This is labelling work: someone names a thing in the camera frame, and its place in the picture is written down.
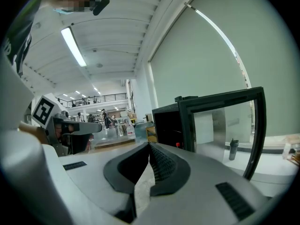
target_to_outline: ceiling light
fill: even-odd
[[[71,50],[72,54],[74,55],[75,59],[77,60],[79,66],[85,67],[86,63],[83,60],[82,55],[80,54],[80,51],[75,42],[75,39],[74,39],[71,29],[65,28],[65,29],[61,30],[61,34],[64,37],[64,39],[65,39],[69,49]]]

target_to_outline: railing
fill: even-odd
[[[89,104],[97,104],[103,102],[112,102],[118,100],[125,100],[127,99],[127,93],[119,93],[119,94],[111,94],[105,96],[97,96],[97,97],[86,97],[72,101],[65,101],[60,99],[59,102],[66,108],[70,107],[77,107]]]

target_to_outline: fluorescent light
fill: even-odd
[[[61,30],[61,34],[64,37],[64,39],[67,43],[67,46],[71,50],[71,52],[74,55],[75,59],[77,60],[79,66],[85,67],[86,63],[83,60],[82,55],[80,54],[80,51],[79,51],[78,46],[77,46],[77,44],[74,40],[71,29],[70,28],[65,28],[65,29]]]

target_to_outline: black tumbler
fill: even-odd
[[[232,139],[232,141],[230,142],[229,160],[232,161],[235,159],[235,155],[238,150],[238,146],[239,146],[239,140]]]

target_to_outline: microphone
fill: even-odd
[[[101,0],[97,1],[95,4],[95,8],[93,9],[93,15],[97,16],[101,11],[109,4],[110,0]]]

